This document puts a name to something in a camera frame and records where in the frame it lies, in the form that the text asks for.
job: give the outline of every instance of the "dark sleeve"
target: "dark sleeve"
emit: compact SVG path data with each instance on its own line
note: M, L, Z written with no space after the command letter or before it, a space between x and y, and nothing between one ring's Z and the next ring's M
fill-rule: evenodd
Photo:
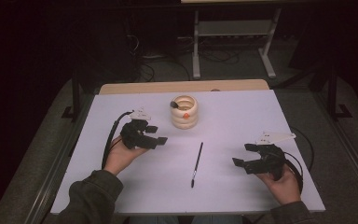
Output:
M111 173L94 171L69 188L70 202L58 215L58 223L110 223L123 184Z
M316 224L307 206L303 202L289 203L271 209L272 217L277 224Z

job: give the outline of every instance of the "hand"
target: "hand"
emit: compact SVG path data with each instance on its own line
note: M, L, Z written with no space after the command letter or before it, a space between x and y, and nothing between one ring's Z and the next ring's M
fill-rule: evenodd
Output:
M112 141L111 149L106 159L106 165L103 169L113 175L118 175L129 166L135 158L144 154L146 151L147 149L140 147L128 149L121 140L121 136L119 136Z
M268 187L280 205L301 201L296 176L286 164L282 169L281 179L275 181L271 174L257 175Z

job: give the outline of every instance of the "white tabletop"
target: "white tabletop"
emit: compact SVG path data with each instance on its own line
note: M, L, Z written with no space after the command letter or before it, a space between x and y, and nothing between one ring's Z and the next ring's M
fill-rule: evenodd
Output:
M189 130L171 124L170 101L188 94L199 102L199 122ZM264 131L290 133L287 121L273 91L204 91L97 95L51 209L60 213L69 203L70 185L101 169L103 150L113 122L124 112L144 108L158 126L153 137L168 137L136 159L118 175L124 189L116 213L141 214L246 214L268 211L277 206L265 185L255 176L233 164L232 158L256 160L246 143L254 143ZM129 122L121 120L121 127ZM196 176L190 187L199 153L203 150ZM324 204L298 151L295 140L278 144L298 158L304 170L302 199L310 211L323 211Z

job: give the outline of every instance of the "pen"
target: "pen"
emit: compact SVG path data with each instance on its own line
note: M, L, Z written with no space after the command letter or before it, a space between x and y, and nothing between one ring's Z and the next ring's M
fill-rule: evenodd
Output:
M191 179L191 188L194 188L194 178L196 178L197 168L199 167L200 155L202 152L203 142L201 142L199 156L197 157L196 168L194 168L193 179Z

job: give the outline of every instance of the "person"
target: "person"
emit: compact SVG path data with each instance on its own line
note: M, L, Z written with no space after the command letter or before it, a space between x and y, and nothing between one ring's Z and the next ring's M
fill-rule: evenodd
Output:
M128 167L133 160L148 149L128 149L121 137L112 141L112 149L102 170L93 171L83 181L76 181L69 188L70 202L57 217L57 223L111 223L115 202L123 190L123 184L117 175ZM259 174L278 203L281 205L271 209L272 217L279 224L313 224L317 221L312 217L307 206L301 201L296 177L287 165L284 165L282 178L274 181L269 174ZM215 218L213 223L241 223L239 216L222 216ZM162 223L178 223L177 218L165 217ZM135 218L133 223L147 223ZM195 217L193 223L208 223L203 217Z

